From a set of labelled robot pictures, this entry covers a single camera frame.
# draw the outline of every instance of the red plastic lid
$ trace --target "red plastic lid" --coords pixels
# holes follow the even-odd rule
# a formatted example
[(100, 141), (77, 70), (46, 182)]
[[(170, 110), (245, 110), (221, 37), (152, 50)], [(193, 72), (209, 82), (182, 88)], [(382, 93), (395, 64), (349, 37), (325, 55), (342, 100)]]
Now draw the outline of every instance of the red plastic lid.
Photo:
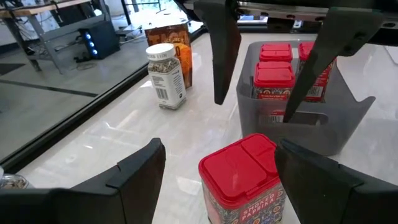
[(313, 47), (313, 42), (304, 42), (298, 45), (298, 57), (300, 58), (300, 60), (308, 59), (312, 47)]
[(254, 86), (259, 88), (293, 88), (295, 77), (288, 62), (259, 62), (254, 74)]
[(203, 158), (199, 173), (222, 207), (237, 209), (280, 182), (275, 148), (264, 135), (253, 134)]
[(259, 56), (261, 62), (291, 62), (293, 60), (290, 44), (263, 44)]

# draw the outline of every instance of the gray organizer caddy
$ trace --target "gray organizer caddy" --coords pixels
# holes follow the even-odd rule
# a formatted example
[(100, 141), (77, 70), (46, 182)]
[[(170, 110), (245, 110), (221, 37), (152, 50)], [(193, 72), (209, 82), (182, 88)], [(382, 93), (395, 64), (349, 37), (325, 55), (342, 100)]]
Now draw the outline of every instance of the gray organizer caddy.
[[(262, 133), (274, 142), (286, 138), (324, 156), (339, 153), (376, 98), (370, 96), (357, 102), (335, 64), (324, 103), (302, 102), (289, 123), (268, 122), (274, 110), (286, 107), (286, 101), (252, 98), (254, 69), (261, 46), (268, 43), (271, 42), (255, 42), (249, 46), (236, 86), (243, 136)], [(289, 43), (292, 48), (299, 45), (299, 41)], [(294, 72), (298, 60), (292, 61)]]

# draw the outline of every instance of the smoked paprika container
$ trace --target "smoked paprika container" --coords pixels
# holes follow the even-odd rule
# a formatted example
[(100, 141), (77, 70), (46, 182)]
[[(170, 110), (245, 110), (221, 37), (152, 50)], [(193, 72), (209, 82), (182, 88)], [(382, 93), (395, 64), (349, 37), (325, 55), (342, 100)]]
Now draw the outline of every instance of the smoked paprika container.
[[(295, 83), (292, 64), (288, 62), (259, 62), (253, 80), (253, 97), (264, 100), (289, 99)], [(267, 116), (268, 122), (283, 122), (285, 111), (275, 110)]]
[(276, 144), (253, 134), (203, 158), (203, 181), (212, 224), (273, 224), (282, 219), (286, 193), (274, 160)]
[(292, 46), (288, 43), (263, 44), (261, 47), (260, 62), (292, 62)]
[[(298, 57), (299, 61), (297, 64), (297, 75), (299, 75), (300, 71), (303, 69), (305, 62), (310, 55), (311, 49), (313, 47), (313, 42), (304, 42), (298, 45)], [(320, 76), (318, 76), (317, 80), (308, 91), (307, 96), (305, 97), (305, 101), (309, 102), (322, 102), (323, 97), (325, 96), (326, 86), (329, 82), (329, 76), (331, 69), (333, 68), (333, 64), (335, 60), (329, 64), (329, 66), (322, 72)]]

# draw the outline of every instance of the product label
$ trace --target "product label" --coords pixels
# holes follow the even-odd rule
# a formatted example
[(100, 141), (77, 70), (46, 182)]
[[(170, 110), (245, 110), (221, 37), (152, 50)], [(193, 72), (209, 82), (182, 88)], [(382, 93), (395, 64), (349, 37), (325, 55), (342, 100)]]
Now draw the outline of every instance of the product label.
[[(297, 75), (300, 73), (301, 69), (303, 69), (304, 64), (305, 61), (299, 61)], [(321, 102), (323, 100), (323, 96), (325, 95), (326, 86), (329, 82), (329, 76), (331, 69), (333, 68), (333, 64), (334, 61), (329, 64), (329, 66), (322, 72), (320, 76), (318, 76), (317, 80), (308, 91), (307, 96), (305, 97), (305, 101)]]
[(186, 92), (179, 66), (169, 73), (148, 72), (148, 74), (160, 104), (176, 106), (185, 98)]
[(290, 96), (290, 88), (255, 88), (257, 99), (287, 100)]
[(284, 122), (285, 111), (275, 110), (271, 113), (271, 116), (267, 117), (267, 123), (282, 123)]
[(282, 184), (265, 191), (235, 210), (224, 209), (203, 184), (206, 208), (212, 224), (275, 224), (282, 219), (286, 193)]

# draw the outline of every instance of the marble table surface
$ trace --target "marble table surface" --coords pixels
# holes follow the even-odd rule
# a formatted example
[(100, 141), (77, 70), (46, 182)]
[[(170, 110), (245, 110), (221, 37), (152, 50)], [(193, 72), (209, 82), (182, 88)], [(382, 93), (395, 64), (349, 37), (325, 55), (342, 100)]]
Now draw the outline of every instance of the marble table surface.
[[(242, 38), (222, 106), (213, 102), (211, 45), (209, 35), (204, 34), (192, 44), (193, 87), (179, 110), (159, 108), (152, 83), (145, 77), (19, 174), (38, 188), (73, 187), (160, 137), (167, 161), (153, 223), (209, 223), (198, 162), (241, 138), (235, 86), (248, 45), (267, 40), (312, 40), (315, 35), (243, 34)], [(353, 57), (339, 57), (337, 64), (358, 101), (370, 95), (376, 101), (333, 159), (398, 184), (398, 65), (384, 47), (376, 45), (365, 45)], [(299, 223), (288, 200), (282, 223)]]

